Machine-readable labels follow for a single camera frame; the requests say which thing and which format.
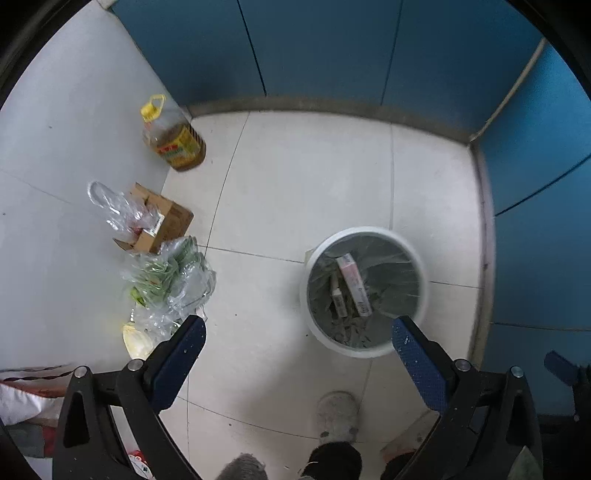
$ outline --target white wall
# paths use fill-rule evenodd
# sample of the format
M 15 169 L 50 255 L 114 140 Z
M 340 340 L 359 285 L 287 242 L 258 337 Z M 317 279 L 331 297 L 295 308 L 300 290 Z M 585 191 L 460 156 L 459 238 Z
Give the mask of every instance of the white wall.
M 124 253 L 86 185 L 161 190 L 168 167 L 142 142 L 139 108 L 163 90 L 121 23 L 91 2 L 0 111 L 0 368 L 128 360 Z

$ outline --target blue wall panel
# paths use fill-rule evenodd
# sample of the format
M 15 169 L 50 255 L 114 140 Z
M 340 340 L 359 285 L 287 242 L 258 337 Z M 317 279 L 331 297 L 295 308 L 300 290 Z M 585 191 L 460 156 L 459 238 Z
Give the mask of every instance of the blue wall panel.
M 379 104 L 401 0 L 241 0 L 269 95 Z
M 384 104 L 474 133 L 540 38 L 505 0 L 405 0 Z
M 547 352 L 556 350 L 574 364 L 591 363 L 591 332 L 541 330 L 492 325 L 483 370 L 506 372 L 519 365 L 525 372 L 537 413 L 574 414 L 573 392 L 544 368 Z
M 235 0 L 119 0 L 113 11 L 181 105 L 263 94 Z
M 551 46 L 486 130 L 480 146 L 496 213 L 591 153 L 591 102 Z
M 493 321 L 591 329 L 591 160 L 495 225 Z

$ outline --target yellow bottle cap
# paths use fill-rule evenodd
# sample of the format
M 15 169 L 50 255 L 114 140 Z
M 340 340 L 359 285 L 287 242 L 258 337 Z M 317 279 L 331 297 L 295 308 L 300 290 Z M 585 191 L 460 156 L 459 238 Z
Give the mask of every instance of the yellow bottle cap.
M 155 100 L 160 100 L 160 105 L 154 105 Z M 162 107 L 164 106 L 165 101 L 166 95 L 163 95 L 162 93 L 159 93 L 158 95 L 152 95 L 150 97 L 150 101 L 146 103 L 141 109 L 139 109 L 144 122 L 156 120 L 160 116 L 160 113 L 162 113 Z

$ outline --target trash can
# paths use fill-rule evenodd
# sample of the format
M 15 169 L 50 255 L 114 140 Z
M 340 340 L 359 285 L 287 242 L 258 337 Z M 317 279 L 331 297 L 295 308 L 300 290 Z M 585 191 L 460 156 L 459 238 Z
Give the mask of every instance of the trash can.
M 392 320 L 423 322 L 428 281 L 420 257 L 399 235 L 355 227 L 327 238 L 306 262 L 302 314 L 314 336 L 343 355 L 375 358 L 394 351 Z

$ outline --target fluffy gray object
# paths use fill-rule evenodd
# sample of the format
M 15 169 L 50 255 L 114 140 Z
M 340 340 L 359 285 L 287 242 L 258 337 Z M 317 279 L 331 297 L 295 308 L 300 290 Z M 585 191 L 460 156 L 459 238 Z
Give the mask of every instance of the fluffy gray object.
M 268 480 L 265 465 L 249 453 L 243 453 L 227 464 L 216 480 Z

